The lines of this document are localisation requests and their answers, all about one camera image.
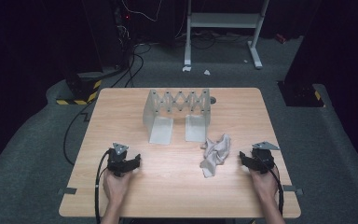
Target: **white metal stand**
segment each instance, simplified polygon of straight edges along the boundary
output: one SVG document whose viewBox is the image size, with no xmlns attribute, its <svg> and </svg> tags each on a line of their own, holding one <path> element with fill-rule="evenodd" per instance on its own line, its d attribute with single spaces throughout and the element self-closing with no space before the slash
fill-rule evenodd
<svg viewBox="0 0 358 224">
<path fill-rule="evenodd" d="M 187 11 L 187 31 L 185 48 L 185 66 L 191 66 L 191 28 L 192 27 L 218 27 L 218 28 L 253 28 L 255 33 L 252 41 L 248 41 L 249 50 L 255 62 L 255 68 L 263 67 L 258 57 L 255 44 L 260 35 L 261 26 L 266 16 L 269 0 L 264 0 L 260 13 L 240 14 L 240 13 L 192 13 L 191 0 L 188 0 Z"/>
</svg>

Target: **black cable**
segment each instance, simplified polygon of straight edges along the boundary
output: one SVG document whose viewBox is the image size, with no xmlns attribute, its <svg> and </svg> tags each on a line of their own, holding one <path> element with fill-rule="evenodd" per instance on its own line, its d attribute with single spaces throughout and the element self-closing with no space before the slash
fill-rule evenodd
<svg viewBox="0 0 358 224">
<path fill-rule="evenodd" d="M 283 216 L 283 187 L 282 187 L 282 184 L 281 184 L 281 180 L 280 180 L 279 177 L 277 177 L 275 175 L 275 173 L 271 169 L 268 169 L 268 170 L 269 170 L 270 173 L 272 173 L 272 175 L 274 176 L 275 180 L 278 183 L 278 191 L 279 191 L 278 208 L 279 208 L 279 211 L 281 212 L 281 215 Z"/>
<path fill-rule="evenodd" d="M 83 81 L 100 81 L 100 80 L 106 79 L 108 77 L 114 77 L 116 75 L 119 75 L 120 73 L 122 73 L 124 71 L 124 69 L 126 69 L 126 67 L 122 66 L 122 67 L 120 67 L 119 70 L 101 75 L 100 77 L 82 77 L 82 80 Z"/>
<path fill-rule="evenodd" d="M 127 70 L 126 73 L 124 73 L 119 79 L 118 81 L 116 81 L 110 88 L 113 88 L 115 87 L 118 82 L 124 77 L 127 75 L 127 73 L 129 72 L 129 69 Z M 62 143 L 62 151 L 63 151 L 63 156 L 65 157 L 66 161 L 68 161 L 68 163 L 70 163 L 71 165 L 75 165 L 74 162 L 72 162 L 69 158 L 68 158 L 68 155 L 66 153 L 66 139 L 68 138 L 68 133 L 69 133 L 69 130 L 71 129 L 72 125 L 74 124 L 75 120 L 77 119 L 77 117 L 79 117 L 80 115 L 85 115 L 85 118 L 83 119 L 83 121 L 90 121 L 90 118 L 89 118 L 89 113 L 84 113 L 84 111 L 90 106 L 92 105 L 94 102 L 97 101 L 97 97 L 92 101 L 90 102 L 89 104 L 87 104 L 79 113 L 76 114 L 76 116 L 72 119 L 71 123 L 69 124 L 68 128 L 66 129 L 66 132 L 65 132 L 65 135 L 63 137 L 63 143 Z"/>
<path fill-rule="evenodd" d="M 272 176 L 274 176 L 277 184 L 278 184 L 278 192 L 279 192 L 279 201 L 278 201 L 278 209 L 281 213 L 281 215 L 283 216 L 283 187 L 282 187 L 282 184 L 281 184 L 281 179 L 279 177 L 277 177 L 275 175 L 275 173 L 272 171 L 272 169 L 270 169 L 264 162 L 263 160 L 261 160 L 258 156 L 257 158 L 261 161 L 261 163 L 263 163 L 263 165 L 269 170 L 269 172 L 272 174 Z M 277 168 L 277 171 L 278 171 L 278 174 L 279 174 L 279 170 L 278 170 L 278 166 L 275 164 L 274 162 L 274 167 Z"/>
<path fill-rule="evenodd" d="M 62 143 L 63 156 L 71 165 L 75 165 L 75 163 L 72 162 L 71 160 L 69 160 L 68 155 L 66 154 L 66 138 L 68 137 L 69 130 L 71 129 L 72 124 L 74 124 L 77 117 L 79 117 L 80 115 L 86 115 L 84 120 L 87 121 L 88 113 L 83 113 L 83 111 L 85 111 L 94 102 L 95 102 L 95 99 L 91 103 L 87 104 L 82 110 L 80 110 L 80 112 L 78 112 L 76 114 L 76 116 L 72 119 L 71 123 L 69 124 L 68 128 L 66 129 L 65 136 L 63 137 L 63 143 Z"/>
<path fill-rule="evenodd" d="M 134 55 L 134 56 L 137 56 L 139 59 L 141 59 L 142 64 L 141 64 L 141 66 L 138 68 L 138 70 L 133 74 L 133 76 L 131 76 L 131 78 L 127 81 L 125 87 L 127 87 L 128 84 L 136 77 L 136 75 L 138 75 L 139 71 L 141 71 L 142 67 L 144 66 L 144 62 L 145 62 L 144 59 L 143 59 L 141 56 L 139 56 L 138 54 L 133 54 L 133 55 Z"/>
<path fill-rule="evenodd" d="M 210 36 L 212 37 L 211 38 L 212 39 L 212 44 L 209 45 L 208 47 L 205 47 L 205 48 L 197 47 L 196 45 L 193 44 L 193 41 L 191 41 L 191 46 L 194 47 L 195 49 L 209 49 L 209 48 L 211 48 L 216 43 L 216 38 L 212 34 L 210 34 Z M 210 41 L 211 39 L 202 39 L 202 38 L 199 37 L 199 40 L 208 40 L 208 41 Z"/>
<path fill-rule="evenodd" d="M 248 35 L 248 36 L 244 36 L 244 35 L 238 35 L 238 36 L 229 36 L 229 37 L 233 37 L 233 39 L 230 39 L 230 40 L 225 40 L 225 39 L 222 39 L 222 40 L 219 40 L 219 38 L 226 38 L 226 36 L 217 36 L 216 37 L 216 43 L 240 43 L 240 42 L 243 42 L 243 41 L 247 41 L 251 36 Z"/>
<path fill-rule="evenodd" d="M 132 61 L 133 61 L 133 62 L 135 61 L 135 54 L 134 54 L 134 53 L 132 53 Z M 131 87 L 134 87 L 134 86 L 133 86 L 132 71 L 131 71 L 131 70 L 130 70 L 130 79 L 129 79 L 129 82 L 130 82 L 130 84 L 131 84 Z"/>
<path fill-rule="evenodd" d="M 184 4 L 184 9 L 183 9 L 183 19 L 182 19 L 182 23 L 180 25 L 180 28 L 179 28 L 179 31 L 177 32 L 176 36 L 175 36 L 175 39 L 179 36 L 180 32 L 182 31 L 183 29 L 183 24 L 185 24 L 185 20 L 186 20 L 186 12 L 187 12 L 187 2 L 188 0 L 186 0 L 185 4 Z"/>
<path fill-rule="evenodd" d="M 100 174 L 101 171 L 101 166 L 103 165 L 103 159 L 106 157 L 106 155 L 108 155 L 110 153 L 110 149 L 107 150 L 104 154 L 103 157 L 101 158 L 100 164 L 98 165 L 98 171 L 97 171 L 97 176 L 95 177 L 95 218 L 97 220 L 97 224 L 101 223 L 101 217 L 100 217 L 100 191 L 99 191 L 99 187 L 100 187 L 100 179 L 101 179 L 101 175 L 103 174 L 103 172 L 105 171 L 105 169 L 103 169 L 103 171 Z"/>
<path fill-rule="evenodd" d="M 142 52 L 135 52 L 135 50 L 140 46 L 148 46 L 149 48 L 147 50 L 145 50 L 145 51 L 142 51 Z M 135 45 L 135 49 L 134 49 L 133 53 L 140 55 L 140 54 L 144 54 L 144 53 L 149 52 L 151 49 L 152 49 L 152 46 L 150 44 L 147 44 L 147 43 L 138 44 L 138 45 Z"/>
</svg>

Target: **gray cloth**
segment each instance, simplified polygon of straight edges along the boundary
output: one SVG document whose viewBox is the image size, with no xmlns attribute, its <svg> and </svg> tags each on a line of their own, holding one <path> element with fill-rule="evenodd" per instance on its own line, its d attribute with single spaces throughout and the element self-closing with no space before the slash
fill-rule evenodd
<svg viewBox="0 0 358 224">
<path fill-rule="evenodd" d="M 230 138 L 228 134 L 223 134 L 222 138 L 213 142 L 209 138 L 205 143 L 205 160 L 201 162 L 200 168 L 202 169 L 205 178 L 214 176 L 216 172 L 216 165 L 222 164 L 229 153 Z"/>
</svg>

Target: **hand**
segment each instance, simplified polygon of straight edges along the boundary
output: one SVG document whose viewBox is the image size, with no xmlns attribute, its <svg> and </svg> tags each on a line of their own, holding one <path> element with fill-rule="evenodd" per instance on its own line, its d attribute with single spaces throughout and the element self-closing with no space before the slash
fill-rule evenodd
<svg viewBox="0 0 358 224">
<path fill-rule="evenodd" d="M 278 191 L 278 183 L 271 172 L 261 175 L 260 172 L 249 169 L 254 181 L 255 193 L 260 200 L 261 209 L 268 224 L 284 224 L 283 217 L 275 202 L 275 194 Z M 278 169 L 274 167 L 272 172 L 278 175 Z"/>
<path fill-rule="evenodd" d="M 103 174 L 103 190 L 109 200 L 110 205 L 120 206 L 125 194 L 127 193 L 132 171 L 127 172 L 122 177 L 117 177 L 109 170 Z"/>
<path fill-rule="evenodd" d="M 117 224 L 119 220 L 119 208 L 127 193 L 127 188 L 132 176 L 132 171 L 127 172 L 122 177 L 113 175 L 109 170 L 103 174 L 103 190 L 109 200 L 102 224 Z"/>
<path fill-rule="evenodd" d="M 278 191 L 278 183 L 270 172 L 261 175 L 260 172 L 249 169 L 251 173 L 255 192 L 261 201 L 275 199 L 275 194 Z M 274 167 L 272 172 L 278 176 L 278 169 Z"/>
</svg>

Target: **wooden table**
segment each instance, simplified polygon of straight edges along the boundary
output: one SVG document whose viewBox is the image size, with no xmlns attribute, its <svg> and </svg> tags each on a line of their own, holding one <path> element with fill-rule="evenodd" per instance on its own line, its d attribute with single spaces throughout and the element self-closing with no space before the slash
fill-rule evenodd
<svg viewBox="0 0 358 224">
<path fill-rule="evenodd" d="M 200 92 L 202 89 L 155 89 L 157 92 Z M 185 115 L 174 117 L 169 145 L 148 143 L 143 111 L 150 89 L 103 89 L 92 113 L 68 188 L 60 207 L 64 217 L 94 217 L 94 182 L 104 152 L 117 142 L 127 145 L 127 159 L 141 154 L 141 167 L 134 172 L 122 217 L 262 217 L 252 178 L 241 165 L 239 152 L 251 156 L 252 144 L 268 141 L 278 145 L 260 90 L 210 88 L 216 103 L 211 108 L 208 138 L 231 137 L 230 154 L 216 175 L 205 178 L 200 163 L 200 143 L 185 141 Z M 291 185 L 282 153 L 272 155 L 281 181 Z M 100 188 L 100 214 L 107 204 Z M 284 193 L 284 217 L 299 217 L 293 192 Z"/>
</svg>

